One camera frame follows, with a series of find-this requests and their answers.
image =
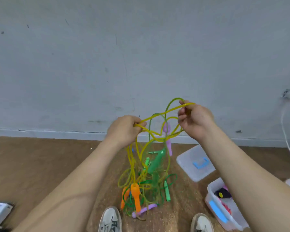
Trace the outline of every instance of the person's left hand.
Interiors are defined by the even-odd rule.
[[[134,126],[142,120],[136,116],[118,117],[108,128],[105,140],[116,143],[118,148],[124,148],[134,142],[136,136],[142,131],[142,128]]]

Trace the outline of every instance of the shoe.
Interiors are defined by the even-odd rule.
[[[122,232],[121,216],[116,207],[104,210],[98,232]]]
[[[198,213],[192,219],[190,232],[214,232],[214,228],[208,216]]]

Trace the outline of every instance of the baseboard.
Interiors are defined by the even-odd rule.
[[[95,132],[68,132],[68,131],[50,131],[50,130],[14,130],[0,129],[0,136],[7,137],[27,137],[27,138],[52,138],[52,139],[76,139],[76,140],[97,140],[102,141],[106,133]],[[286,147],[284,140],[270,139],[250,139],[250,138],[234,138],[232,139],[238,146],[248,147]],[[148,135],[140,134],[139,142],[147,142]],[[176,136],[172,138],[172,143],[197,144],[197,142],[189,136]]]

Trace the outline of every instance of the brown floor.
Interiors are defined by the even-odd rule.
[[[16,204],[5,221],[15,228],[21,220],[50,193],[98,145],[97,141],[55,140],[35,138],[0,137],[0,201]],[[176,163],[176,157],[194,145],[173,144],[169,173],[176,173],[178,180],[170,187],[171,202],[149,212],[142,222],[123,216],[123,231],[178,231],[190,230],[194,214],[208,215],[216,232],[224,231],[204,203],[207,185],[219,177],[213,172],[199,183],[194,183]],[[290,154],[286,148],[242,147],[266,170],[285,180],[290,177]],[[121,189],[118,176],[128,168],[124,151],[114,158],[104,184],[98,194],[87,231],[97,231],[104,209],[119,206]]]

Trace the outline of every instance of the purple handle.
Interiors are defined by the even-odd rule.
[[[155,208],[155,207],[157,207],[157,205],[155,203],[152,203],[152,204],[148,205],[148,210],[150,210],[152,208]],[[138,213],[138,215],[141,215],[142,213],[144,213],[146,211],[147,211],[147,208],[142,208],[141,211]],[[132,213],[132,217],[136,218],[136,213],[135,212]]]
[[[163,132],[165,133],[165,135],[166,135],[166,131],[168,131],[168,135],[171,133],[171,126],[167,122],[163,125]],[[172,156],[173,153],[172,153],[172,147],[171,147],[171,140],[169,139],[165,143],[166,143],[166,147],[169,150],[170,156]]]

